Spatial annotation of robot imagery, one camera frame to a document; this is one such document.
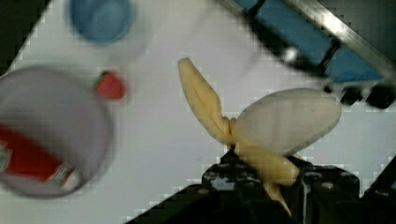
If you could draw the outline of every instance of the banana peel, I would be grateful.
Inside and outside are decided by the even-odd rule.
[[[280,186],[293,185],[300,173],[299,169],[282,154],[275,153],[271,148],[264,148],[249,139],[246,134],[242,134],[237,128],[238,119],[222,116],[218,95],[189,58],[178,62],[178,72],[191,111],[209,135],[228,147],[235,146],[235,153],[239,158],[258,172],[270,198],[280,202],[290,214],[280,193]],[[340,113],[340,108],[337,106],[334,106],[333,110],[335,113]]]

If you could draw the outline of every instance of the white table surface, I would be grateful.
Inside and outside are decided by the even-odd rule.
[[[225,148],[207,134],[185,100],[177,71],[183,57],[199,67],[229,117],[270,92],[321,88],[262,51],[244,25],[213,1],[136,0],[136,32],[108,47],[74,33],[66,2],[52,1],[11,70],[44,64],[87,85],[105,68],[119,70],[129,95],[107,103],[116,127],[112,153],[89,185],[62,199],[28,199],[0,188],[1,223],[124,223],[200,183]],[[356,174],[363,192],[396,154],[396,110],[365,104],[343,110],[335,129],[300,155]]]

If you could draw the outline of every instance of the screw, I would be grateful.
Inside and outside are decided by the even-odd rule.
[[[198,189],[198,193],[200,193],[200,194],[208,194],[209,193],[209,189]]]
[[[210,171],[210,172],[207,172],[207,176],[208,176],[208,177],[216,177],[216,173]]]
[[[320,186],[328,191],[334,190],[334,183],[332,183],[332,182],[323,182]]]
[[[253,182],[247,182],[247,183],[244,184],[244,187],[253,188],[254,187],[254,183]]]
[[[375,193],[383,197],[389,197],[389,192],[385,189],[376,189]]]

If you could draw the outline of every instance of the red bottle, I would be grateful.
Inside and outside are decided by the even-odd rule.
[[[0,124],[0,172],[51,183],[64,190],[74,189],[78,172],[54,158],[31,139]]]

